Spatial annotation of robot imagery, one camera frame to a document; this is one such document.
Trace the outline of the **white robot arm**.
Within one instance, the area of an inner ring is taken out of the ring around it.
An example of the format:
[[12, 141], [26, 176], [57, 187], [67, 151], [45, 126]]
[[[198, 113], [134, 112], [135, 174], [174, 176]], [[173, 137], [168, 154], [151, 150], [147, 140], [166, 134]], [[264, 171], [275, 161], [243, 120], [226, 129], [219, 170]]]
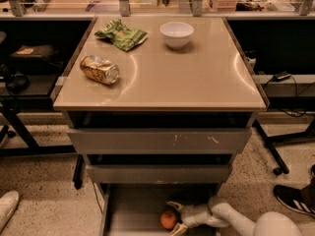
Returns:
[[201, 205], [182, 205], [173, 201], [167, 204], [180, 216], [170, 236], [181, 236], [188, 229], [200, 225], [215, 228], [230, 226], [239, 236], [303, 236], [297, 225], [282, 213], [268, 211], [253, 221], [219, 196], [212, 196]]

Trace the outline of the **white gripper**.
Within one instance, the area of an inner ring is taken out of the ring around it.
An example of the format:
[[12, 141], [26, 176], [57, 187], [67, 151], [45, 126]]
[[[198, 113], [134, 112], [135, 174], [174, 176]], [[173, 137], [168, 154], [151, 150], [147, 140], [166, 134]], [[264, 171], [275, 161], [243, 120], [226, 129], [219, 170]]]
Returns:
[[166, 204], [179, 211], [181, 220], [181, 223], [177, 223], [170, 231], [170, 236], [181, 236], [188, 228], [195, 228], [201, 225], [209, 225], [215, 228], [228, 226], [227, 222], [212, 215], [207, 204], [184, 206], [174, 201], [169, 201]]

